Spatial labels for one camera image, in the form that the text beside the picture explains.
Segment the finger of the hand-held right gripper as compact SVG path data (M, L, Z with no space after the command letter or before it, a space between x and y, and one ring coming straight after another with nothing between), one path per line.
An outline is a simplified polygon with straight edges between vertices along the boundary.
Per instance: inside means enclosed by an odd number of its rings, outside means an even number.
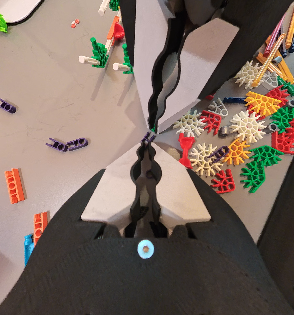
M178 53L177 81L165 98L156 133L169 128L199 101L199 94L232 43L239 27L215 18L190 32Z
M138 1L136 18L134 77L146 124L157 129L165 110L158 104L162 70L167 57L181 44L186 22L184 1Z

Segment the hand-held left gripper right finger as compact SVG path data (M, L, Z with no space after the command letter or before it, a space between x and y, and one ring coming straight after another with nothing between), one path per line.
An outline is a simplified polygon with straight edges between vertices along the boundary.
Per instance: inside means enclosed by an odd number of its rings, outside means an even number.
M152 143L149 159L153 176L149 180L149 196L154 224L175 228L209 221L211 216L189 175L190 169Z

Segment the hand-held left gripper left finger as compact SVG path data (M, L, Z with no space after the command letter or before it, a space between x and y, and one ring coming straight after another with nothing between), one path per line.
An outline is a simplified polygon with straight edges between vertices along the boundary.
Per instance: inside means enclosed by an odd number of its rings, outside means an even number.
M130 177L130 170L138 160L136 152L140 146L140 143L136 144L106 167L81 215L83 221L130 224L130 207L136 196L136 185Z

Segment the toy rail assembly with spool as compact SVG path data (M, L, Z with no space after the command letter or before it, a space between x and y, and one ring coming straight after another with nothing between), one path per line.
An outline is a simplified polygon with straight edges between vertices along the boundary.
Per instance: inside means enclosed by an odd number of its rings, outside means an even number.
M81 64L89 64L92 67L96 68L105 68L106 63L109 59L109 51L110 48L114 45L115 41L120 41L125 36L125 31L123 26L121 25L122 16L120 9L120 1L119 0L103 0L98 14L100 16L104 16L107 8L110 8L112 11L116 12L116 16L112 21L109 32L107 34L106 44L102 44L97 42L96 38L92 37L90 39L92 45L92 53L93 56L79 56L78 61Z

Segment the red toy rod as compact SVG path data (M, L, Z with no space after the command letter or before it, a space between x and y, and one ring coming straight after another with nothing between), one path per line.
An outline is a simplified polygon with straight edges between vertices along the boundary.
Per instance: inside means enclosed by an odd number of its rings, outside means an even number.
M272 50L272 48L273 48L273 46L275 44L276 38L277 38L277 34L278 34L282 24L283 24L285 16L286 16L286 13L283 15L283 17L281 18L281 20L279 21L279 23L277 24L277 26L275 27L274 31L271 34L270 41L267 44L267 47L266 47L266 49L265 49L265 51L263 53L263 56L265 58L267 58L270 55L270 53L271 53L271 50Z

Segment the white snowflake toy connector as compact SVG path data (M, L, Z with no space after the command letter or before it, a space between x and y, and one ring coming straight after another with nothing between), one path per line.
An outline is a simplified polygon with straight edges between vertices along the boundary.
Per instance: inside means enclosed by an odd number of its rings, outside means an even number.
M198 175L205 175L206 177L213 176L216 172L221 171L223 163L215 162L216 157L209 158L208 156L216 151L217 146L213 147L213 144L206 145L205 143L197 144L192 148L189 153L191 166Z
M255 143L266 134L263 132L266 126L263 125L263 121L256 120L255 112L249 115L249 111L241 111L234 115L230 122L232 122L229 126L230 133L237 132L235 138L238 138L240 142Z
M206 123L203 122L204 118L200 118L201 114L201 112L197 113L197 110L195 110L193 114L188 111L174 123L173 128L178 128L176 134L186 134L186 137L195 137L194 134L200 136L200 134L204 132L203 127L206 125Z
M258 62L255 65L252 63L253 61L247 61L235 76L237 79L235 83L239 83L239 86L245 84L245 89L253 89L251 84L259 73L259 69L262 67Z

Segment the red toy spool piece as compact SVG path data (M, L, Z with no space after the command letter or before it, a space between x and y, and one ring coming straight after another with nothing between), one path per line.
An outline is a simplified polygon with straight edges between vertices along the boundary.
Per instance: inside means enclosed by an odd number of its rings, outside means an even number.
M186 168L192 169L191 161L188 159L188 151L195 143L195 137L185 137L183 133L180 133L178 141L183 150L182 157L179 159L179 162Z

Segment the grey toy connector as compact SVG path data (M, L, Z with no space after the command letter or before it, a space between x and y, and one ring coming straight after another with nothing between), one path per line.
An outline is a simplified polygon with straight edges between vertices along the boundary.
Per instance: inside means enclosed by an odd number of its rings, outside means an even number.
M278 79L277 79L277 74L276 72L270 72L267 70L263 77L262 77L263 82L261 83L267 90L272 90L275 89L279 86L278 84Z
M213 101L212 104L208 106L208 111L213 112L219 116L228 116L228 110L220 98L218 98L216 101Z

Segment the joined purple toy connectors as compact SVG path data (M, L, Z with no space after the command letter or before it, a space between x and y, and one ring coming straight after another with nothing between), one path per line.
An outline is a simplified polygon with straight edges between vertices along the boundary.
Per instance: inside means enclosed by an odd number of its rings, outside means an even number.
M46 145L59 152L74 151L74 150L86 147L89 144L86 138L78 138L75 140L68 141L66 143L63 143L59 140L55 140L52 138L49 138L49 140L52 141L52 144L46 143Z

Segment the yellow toy connector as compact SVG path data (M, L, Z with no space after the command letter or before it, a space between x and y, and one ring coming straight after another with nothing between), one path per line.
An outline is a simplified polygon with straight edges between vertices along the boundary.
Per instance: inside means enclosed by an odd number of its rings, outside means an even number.
M223 158L222 163L227 163L227 165L239 165L244 163L246 159L249 158L250 151L247 151L246 148L250 147L249 144L246 144L246 141L240 142L238 139L235 139L229 146L228 154Z
M267 117L280 109L281 100L249 91L246 93L245 102L250 113L255 112Z

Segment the orange toy connector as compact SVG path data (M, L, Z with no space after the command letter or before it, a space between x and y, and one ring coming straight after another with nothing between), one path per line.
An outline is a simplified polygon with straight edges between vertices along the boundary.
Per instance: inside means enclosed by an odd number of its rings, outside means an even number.
M47 224L48 224L47 212L42 212L42 213L38 213L34 215L34 233L33 233L34 246L36 246Z
M19 201L24 201L25 197L21 184L19 170L17 168L12 168L11 171L5 171L4 174L11 204L18 203Z

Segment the cyan toy panel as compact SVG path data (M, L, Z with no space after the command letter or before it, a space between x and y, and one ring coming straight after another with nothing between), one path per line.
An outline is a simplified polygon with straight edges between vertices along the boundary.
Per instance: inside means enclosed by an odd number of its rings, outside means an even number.
M27 265L29 257L34 249L33 234L24 237L24 266Z

